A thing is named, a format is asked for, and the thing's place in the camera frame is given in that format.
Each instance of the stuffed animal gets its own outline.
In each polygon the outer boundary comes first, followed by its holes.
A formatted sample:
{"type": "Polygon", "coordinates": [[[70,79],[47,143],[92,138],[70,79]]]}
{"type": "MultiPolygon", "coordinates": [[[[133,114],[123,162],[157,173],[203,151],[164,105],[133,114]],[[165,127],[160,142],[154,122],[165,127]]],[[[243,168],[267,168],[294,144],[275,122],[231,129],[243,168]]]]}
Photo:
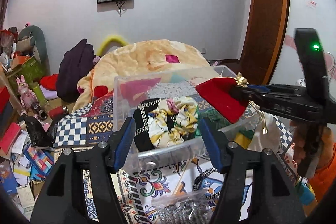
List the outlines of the stuffed animal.
{"type": "Polygon", "coordinates": [[[11,59],[8,58],[7,54],[3,52],[0,55],[0,62],[5,68],[9,68],[11,66],[11,59]]]}
{"type": "Polygon", "coordinates": [[[30,108],[32,103],[38,103],[35,93],[29,89],[28,84],[25,81],[25,77],[21,75],[21,81],[19,78],[16,78],[18,85],[17,90],[21,95],[21,105],[25,108],[30,108]]]}

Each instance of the cable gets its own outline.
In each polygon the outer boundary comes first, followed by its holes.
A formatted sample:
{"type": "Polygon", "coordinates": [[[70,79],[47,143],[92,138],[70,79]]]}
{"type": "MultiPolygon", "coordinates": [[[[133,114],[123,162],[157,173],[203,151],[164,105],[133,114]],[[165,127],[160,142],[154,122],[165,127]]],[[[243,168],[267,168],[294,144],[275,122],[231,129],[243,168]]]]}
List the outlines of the cable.
{"type": "Polygon", "coordinates": [[[119,15],[120,15],[120,16],[121,16],[121,9],[122,9],[123,5],[125,4],[125,2],[126,2],[126,0],[124,0],[123,3],[121,3],[121,1],[116,1],[116,2],[115,2],[116,5],[117,5],[117,7],[119,8],[119,15]]]}

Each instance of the red felt cloth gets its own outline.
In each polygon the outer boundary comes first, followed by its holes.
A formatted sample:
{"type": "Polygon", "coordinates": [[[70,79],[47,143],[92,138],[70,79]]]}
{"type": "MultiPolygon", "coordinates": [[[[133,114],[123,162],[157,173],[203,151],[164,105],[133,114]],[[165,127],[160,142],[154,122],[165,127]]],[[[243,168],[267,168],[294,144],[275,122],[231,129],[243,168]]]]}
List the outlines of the red felt cloth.
{"type": "Polygon", "coordinates": [[[96,99],[103,97],[105,94],[107,94],[108,89],[107,86],[105,85],[98,85],[94,88],[94,92],[93,92],[93,97],[96,99]]]}
{"type": "Polygon", "coordinates": [[[249,102],[239,102],[230,96],[230,88],[234,85],[236,80],[233,78],[212,78],[197,85],[196,90],[230,123],[235,123],[244,113],[249,102]]]}
{"type": "Polygon", "coordinates": [[[47,90],[56,90],[56,81],[57,81],[58,74],[51,75],[51,76],[44,76],[40,80],[40,85],[47,90]]]}

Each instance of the metal screw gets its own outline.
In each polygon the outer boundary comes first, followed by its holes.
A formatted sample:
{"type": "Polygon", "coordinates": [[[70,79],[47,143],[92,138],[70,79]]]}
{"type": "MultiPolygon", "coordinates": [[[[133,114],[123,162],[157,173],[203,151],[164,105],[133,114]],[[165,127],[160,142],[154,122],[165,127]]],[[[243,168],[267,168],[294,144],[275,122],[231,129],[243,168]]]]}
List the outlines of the metal screw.
{"type": "Polygon", "coordinates": [[[236,142],[229,142],[227,145],[232,149],[237,148],[237,146],[238,146],[238,144],[236,142]]]}
{"type": "Polygon", "coordinates": [[[273,154],[273,151],[270,148],[265,148],[264,153],[269,156],[273,154]]]}
{"type": "Polygon", "coordinates": [[[71,148],[66,148],[66,149],[64,149],[64,151],[63,151],[63,153],[64,153],[65,155],[70,155],[71,152],[72,152],[72,149],[71,149],[71,148]]]}
{"type": "Polygon", "coordinates": [[[105,148],[105,147],[107,147],[107,142],[100,142],[100,143],[98,143],[98,147],[99,148],[105,148]]]}

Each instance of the lavender fabric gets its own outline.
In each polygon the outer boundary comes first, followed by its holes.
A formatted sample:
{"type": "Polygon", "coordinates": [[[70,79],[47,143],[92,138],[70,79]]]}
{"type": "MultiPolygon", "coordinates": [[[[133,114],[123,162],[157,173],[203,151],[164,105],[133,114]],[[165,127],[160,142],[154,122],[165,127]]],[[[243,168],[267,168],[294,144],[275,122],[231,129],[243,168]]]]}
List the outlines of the lavender fabric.
{"type": "Polygon", "coordinates": [[[57,96],[57,91],[55,90],[47,90],[46,88],[44,88],[43,86],[40,85],[40,88],[42,90],[42,93],[44,95],[44,97],[47,99],[47,100],[52,100],[52,99],[56,99],[58,98],[57,96]]]}

